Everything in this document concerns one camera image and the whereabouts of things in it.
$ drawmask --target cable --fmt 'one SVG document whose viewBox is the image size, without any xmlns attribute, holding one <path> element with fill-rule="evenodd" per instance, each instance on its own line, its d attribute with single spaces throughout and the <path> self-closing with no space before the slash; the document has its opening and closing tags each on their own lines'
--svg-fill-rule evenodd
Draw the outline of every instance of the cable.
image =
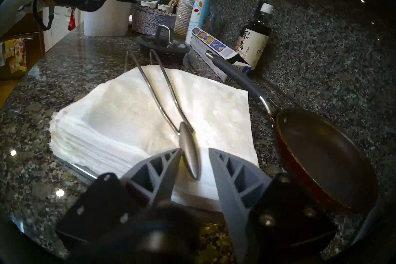
<svg viewBox="0 0 396 264">
<path fill-rule="evenodd" d="M 52 20 L 54 19 L 54 9 L 55 9 L 55 6 L 50 6 L 50 13 L 48 15 L 48 25 L 45 26 L 43 21 L 41 20 L 40 16 L 38 15 L 37 0 L 33 0 L 33 3 L 32 3 L 33 17 L 35 18 L 38 25 L 40 25 L 40 27 L 43 31 L 48 31 L 51 28 Z"/>
</svg>

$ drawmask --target metal tongs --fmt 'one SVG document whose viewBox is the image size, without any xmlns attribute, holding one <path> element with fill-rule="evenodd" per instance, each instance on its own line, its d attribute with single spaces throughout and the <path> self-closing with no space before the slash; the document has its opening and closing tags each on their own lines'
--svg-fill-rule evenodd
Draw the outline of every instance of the metal tongs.
<svg viewBox="0 0 396 264">
<path fill-rule="evenodd" d="M 169 118 L 169 116 L 167 115 L 165 110 L 163 109 L 157 95 L 154 92 L 153 87 L 151 86 L 149 80 L 147 79 L 145 73 L 143 72 L 143 69 L 140 66 L 138 60 L 136 59 L 136 57 L 134 56 L 134 54 L 132 52 L 130 52 L 130 54 L 131 54 L 133 60 L 135 61 L 135 64 L 136 64 L 137 68 L 139 69 L 141 75 L 143 76 L 143 79 L 146 82 L 146 84 L 151 92 L 151 95 L 153 96 L 155 103 L 158 106 L 158 109 L 164 116 L 166 122 L 169 124 L 169 126 L 172 128 L 172 130 L 175 132 L 175 134 L 177 136 L 179 136 L 179 146 L 183 151 L 183 159 L 185 161 L 186 167 L 189 170 L 191 177 L 194 178 L 195 180 L 197 180 L 200 175 L 200 166 L 199 166 L 197 150 L 196 150 L 195 143 L 194 143 L 194 138 L 192 136 L 194 129 L 192 128 L 190 122 L 188 121 L 185 114 L 183 113 L 183 110 L 181 109 L 179 102 L 177 101 L 175 92 L 173 91 L 173 87 L 171 85 L 171 82 L 169 81 L 169 78 L 165 72 L 165 69 L 162 65 L 160 58 L 158 57 L 157 53 L 153 49 L 150 49 L 151 64 L 153 64 L 152 55 L 154 55 L 158 62 L 158 65 L 161 68 L 162 73 L 164 74 L 166 83 L 168 84 L 168 87 L 172 94 L 172 98 L 176 105 L 176 108 L 179 111 L 179 114 L 183 119 L 183 121 L 180 123 L 179 129 L 176 128 L 176 126 L 173 124 L 173 122 L 171 121 L 171 119 Z"/>
</svg>

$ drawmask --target white napkin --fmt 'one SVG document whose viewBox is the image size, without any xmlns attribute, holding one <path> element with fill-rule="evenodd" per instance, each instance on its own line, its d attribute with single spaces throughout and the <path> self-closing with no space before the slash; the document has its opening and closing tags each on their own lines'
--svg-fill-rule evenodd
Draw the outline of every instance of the white napkin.
<svg viewBox="0 0 396 264">
<path fill-rule="evenodd" d="M 143 70 L 176 127 L 181 117 L 159 66 Z M 208 148 L 258 165 L 247 92 L 181 70 L 166 69 L 184 114 L 194 128 L 201 165 L 199 181 L 180 163 L 172 200 L 220 210 Z M 179 138 L 157 108 L 139 70 L 100 84 L 87 96 L 54 113 L 50 146 L 56 156 L 94 172 L 121 177 L 137 162 L 179 147 Z"/>
</svg>

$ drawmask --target bottle label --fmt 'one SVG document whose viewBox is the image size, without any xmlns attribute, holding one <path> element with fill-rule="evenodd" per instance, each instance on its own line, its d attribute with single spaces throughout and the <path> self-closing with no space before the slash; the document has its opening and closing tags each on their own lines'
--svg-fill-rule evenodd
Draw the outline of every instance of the bottle label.
<svg viewBox="0 0 396 264">
<path fill-rule="evenodd" d="M 243 37 L 239 36 L 235 51 L 254 69 L 268 41 L 268 36 L 245 29 Z"/>
</svg>

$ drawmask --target woven basket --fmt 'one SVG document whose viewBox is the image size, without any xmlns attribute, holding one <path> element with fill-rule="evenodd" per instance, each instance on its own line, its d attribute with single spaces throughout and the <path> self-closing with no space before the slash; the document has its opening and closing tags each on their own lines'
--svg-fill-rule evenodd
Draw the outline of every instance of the woven basket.
<svg viewBox="0 0 396 264">
<path fill-rule="evenodd" d="M 175 29 L 176 14 L 152 9 L 146 6 L 133 6 L 132 29 L 138 33 L 154 35 L 159 24 Z"/>
</svg>

